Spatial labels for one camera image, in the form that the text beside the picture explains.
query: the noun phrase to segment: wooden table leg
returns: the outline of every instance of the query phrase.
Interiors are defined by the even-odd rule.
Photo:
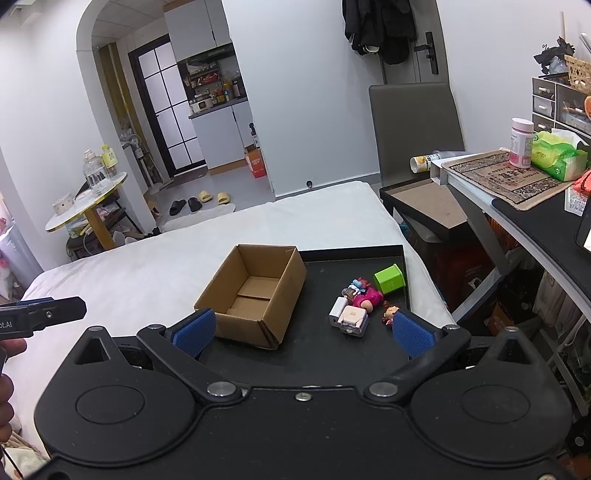
[[[111,234],[105,227],[105,224],[100,219],[100,216],[96,211],[96,208],[90,208],[87,211],[85,211],[84,214],[86,215],[88,223],[92,227],[96,237],[99,239],[99,242],[103,246],[103,248],[105,250],[113,250],[116,247],[115,242],[113,241]]]

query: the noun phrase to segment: white bottle cap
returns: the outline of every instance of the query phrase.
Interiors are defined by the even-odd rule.
[[[524,120],[523,118],[514,118],[513,128],[521,132],[533,133],[534,123],[529,120]]]

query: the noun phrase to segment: bed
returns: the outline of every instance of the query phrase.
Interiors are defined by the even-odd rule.
[[[39,396],[83,331],[103,325],[112,336],[166,326],[193,305],[234,245],[295,245],[300,250],[402,244],[413,311],[441,327],[453,323],[429,274],[368,184],[354,181],[211,219],[125,245],[41,274],[25,299],[79,296],[87,314],[28,339],[10,359],[11,400],[22,436],[43,447],[33,423]]]

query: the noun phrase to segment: black slipper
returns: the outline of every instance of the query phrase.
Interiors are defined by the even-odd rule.
[[[185,199],[175,200],[173,204],[170,206],[170,210],[168,211],[168,213],[170,214],[170,216],[178,215],[186,204],[187,200]]]
[[[202,206],[203,205],[201,204],[201,202],[197,200],[195,197],[189,198],[189,208],[192,212],[197,212],[198,210],[201,210]]]

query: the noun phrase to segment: kitchen counter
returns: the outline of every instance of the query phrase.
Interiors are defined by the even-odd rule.
[[[248,97],[235,98],[234,100],[230,100],[229,102],[223,103],[221,105],[216,105],[211,108],[208,108],[207,110],[204,110],[203,112],[194,113],[189,118],[193,119],[193,118],[197,118],[198,116],[207,115],[208,113],[215,112],[216,110],[221,110],[222,108],[226,108],[227,106],[237,105],[239,103],[246,102],[247,100],[248,100]]]

